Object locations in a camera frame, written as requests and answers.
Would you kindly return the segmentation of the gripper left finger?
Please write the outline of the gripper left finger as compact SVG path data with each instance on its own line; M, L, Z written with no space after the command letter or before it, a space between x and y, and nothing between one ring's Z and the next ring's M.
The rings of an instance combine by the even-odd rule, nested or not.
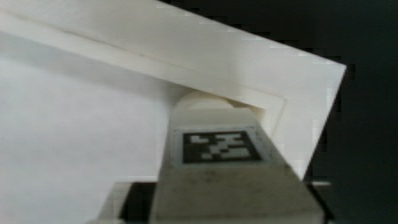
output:
M149 224L154 189L154 182L117 182L86 224Z

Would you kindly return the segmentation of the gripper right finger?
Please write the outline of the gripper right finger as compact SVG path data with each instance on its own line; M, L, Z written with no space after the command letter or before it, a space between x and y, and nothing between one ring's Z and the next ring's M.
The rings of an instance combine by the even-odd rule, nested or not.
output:
M332 210L321 197L321 191L330 187L330 183L326 181L305 181L303 184L324 213L323 224L335 224Z

